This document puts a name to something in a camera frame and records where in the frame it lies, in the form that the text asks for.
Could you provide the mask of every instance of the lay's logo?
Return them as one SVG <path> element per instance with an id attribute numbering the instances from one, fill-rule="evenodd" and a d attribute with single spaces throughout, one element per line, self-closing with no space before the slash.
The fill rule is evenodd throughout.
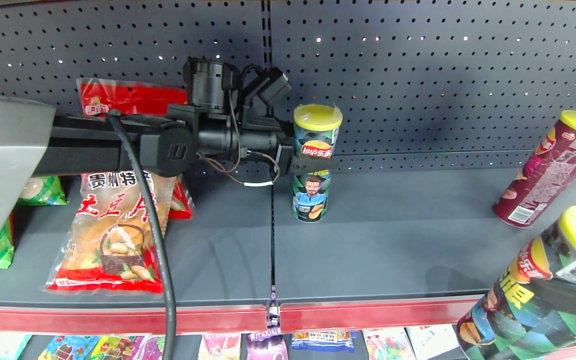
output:
<path id="1" fill-rule="evenodd" d="M 332 156 L 332 146 L 321 140 L 311 140 L 303 144 L 301 153 L 311 157 L 329 158 Z"/>

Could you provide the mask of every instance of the chip can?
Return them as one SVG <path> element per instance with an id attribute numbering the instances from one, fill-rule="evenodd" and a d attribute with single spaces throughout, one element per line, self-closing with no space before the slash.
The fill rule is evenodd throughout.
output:
<path id="1" fill-rule="evenodd" d="M 576 205 L 524 246 L 457 322 L 469 360 L 533 360 L 576 345 Z"/>
<path id="2" fill-rule="evenodd" d="M 294 110 L 295 150 L 313 157 L 330 158 L 343 116 L 338 107 L 309 104 Z M 306 223 L 315 223 L 326 214 L 330 170 L 292 178 L 292 213 Z"/>
<path id="3" fill-rule="evenodd" d="M 492 207 L 504 223 L 528 228 L 576 179 L 576 110 L 564 110 Z"/>

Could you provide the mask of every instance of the blue package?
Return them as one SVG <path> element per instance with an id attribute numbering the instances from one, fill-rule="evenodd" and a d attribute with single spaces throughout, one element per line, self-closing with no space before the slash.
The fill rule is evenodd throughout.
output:
<path id="1" fill-rule="evenodd" d="M 30 337 L 30 333 L 0 332 L 0 360 L 17 360 Z"/>
<path id="2" fill-rule="evenodd" d="M 338 351 L 355 352 L 355 345 L 349 330 L 296 332 L 291 346 L 295 350 L 312 350 L 326 353 Z"/>

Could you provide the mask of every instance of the pink package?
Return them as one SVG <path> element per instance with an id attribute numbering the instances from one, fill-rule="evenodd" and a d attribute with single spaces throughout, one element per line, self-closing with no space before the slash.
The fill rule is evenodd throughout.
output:
<path id="1" fill-rule="evenodd" d="M 198 360 L 240 360 L 240 333 L 206 333 L 201 335 Z"/>
<path id="2" fill-rule="evenodd" d="M 161 360 L 164 352 L 164 336 L 147 336 L 134 357 L 135 360 Z"/>
<path id="3" fill-rule="evenodd" d="M 247 339 L 247 360 L 288 360 L 284 335 L 275 335 L 261 341 Z"/>

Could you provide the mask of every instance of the barcode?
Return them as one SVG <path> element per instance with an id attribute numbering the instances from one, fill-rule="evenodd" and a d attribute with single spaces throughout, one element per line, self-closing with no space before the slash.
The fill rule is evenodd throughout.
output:
<path id="1" fill-rule="evenodd" d="M 517 206 L 514 208 L 512 214 L 508 216 L 508 220 L 512 220 L 515 223 L 519 224 L 525 224 L 528 221 L 528 219 L 530 219 L 530 217 L 533 216 L 534 212 L 535 210 L 530 210 L 526 209 L 525 207 Z"/>

